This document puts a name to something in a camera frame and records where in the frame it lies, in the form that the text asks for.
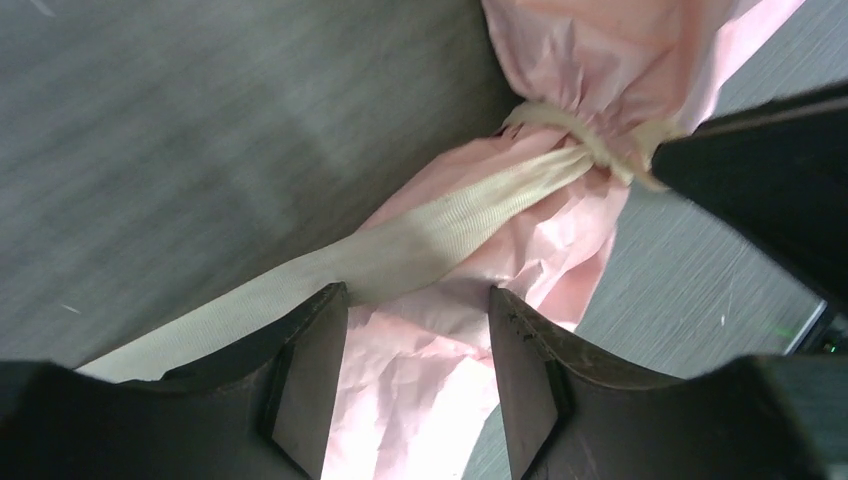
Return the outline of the beige ribbon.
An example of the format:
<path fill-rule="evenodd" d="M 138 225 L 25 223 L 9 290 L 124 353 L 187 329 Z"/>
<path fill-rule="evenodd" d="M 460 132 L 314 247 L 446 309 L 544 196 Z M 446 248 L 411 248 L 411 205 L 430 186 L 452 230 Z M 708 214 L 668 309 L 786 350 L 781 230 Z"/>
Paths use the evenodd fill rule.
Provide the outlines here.
<path fill-rule="evenodd" d="M 626 157 L 614 153 L 578 117 L 548 104 L 523 103 L 506 124 L 560 128 L 576 144 L 281 264 L 83 365 L 80 373 L 112 383 L 158 379 L 268 326 L 331 283 L 345 284 L 356 305 L 420 289 L 462 263 L 519 212 L 596 166 L 609 168 L 624 182 L 639 180 L 658 188 L 650 160 L 662 143 L 683 134 L 673 121 L 646 121 L 631 130 L 636 153 Z"/>

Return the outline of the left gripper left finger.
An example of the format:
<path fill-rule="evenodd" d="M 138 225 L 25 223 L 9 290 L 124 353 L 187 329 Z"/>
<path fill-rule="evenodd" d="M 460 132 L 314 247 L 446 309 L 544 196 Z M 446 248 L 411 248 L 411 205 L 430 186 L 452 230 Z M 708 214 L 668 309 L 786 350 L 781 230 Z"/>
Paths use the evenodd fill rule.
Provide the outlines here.
<path fill-rule="evenodd" d="M 1 365 L 5 479 L 317 479 L 345 344 L 342 283 L 154 381 Z"/>

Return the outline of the pink flower bouquet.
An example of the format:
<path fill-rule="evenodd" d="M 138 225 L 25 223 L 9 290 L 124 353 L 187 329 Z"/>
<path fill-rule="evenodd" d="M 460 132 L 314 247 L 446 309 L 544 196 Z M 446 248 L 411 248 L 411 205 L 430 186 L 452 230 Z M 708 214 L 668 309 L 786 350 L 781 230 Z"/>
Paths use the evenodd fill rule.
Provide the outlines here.
<path fill-rule="evenodd" d="M 694 129 L 722 84 L 795 1 L 487 1 L 512 87 L 579 118 L 638 159 L 633 128 Z M 629 184 L 604 167 L 518 212 L 438 282 L 350 313 L 322 475 L 458 479 L 499 402 L 492 286 L 557 325 L 582 319 L 610 257 Z"/>

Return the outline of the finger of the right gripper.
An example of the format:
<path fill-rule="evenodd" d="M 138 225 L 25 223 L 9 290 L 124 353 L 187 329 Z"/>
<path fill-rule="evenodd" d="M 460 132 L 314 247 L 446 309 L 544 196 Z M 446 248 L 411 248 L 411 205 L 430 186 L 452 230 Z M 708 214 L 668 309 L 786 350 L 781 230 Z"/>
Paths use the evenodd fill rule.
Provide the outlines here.
<path fill-rule="evenodd" d="M 709 120 L 652 173 L 846 311 L 846 81 Z"/>

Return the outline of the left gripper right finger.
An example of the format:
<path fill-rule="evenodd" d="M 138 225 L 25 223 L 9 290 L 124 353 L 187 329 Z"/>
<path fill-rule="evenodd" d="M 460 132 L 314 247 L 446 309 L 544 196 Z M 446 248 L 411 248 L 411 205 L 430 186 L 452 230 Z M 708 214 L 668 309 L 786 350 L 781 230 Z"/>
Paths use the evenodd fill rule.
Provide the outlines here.
<path fill-rule="evenodd" d="M 847 359 L 749 355 L 692 379 L 618 357 L 493 288 L 516 479 L 843 479 Z"/>

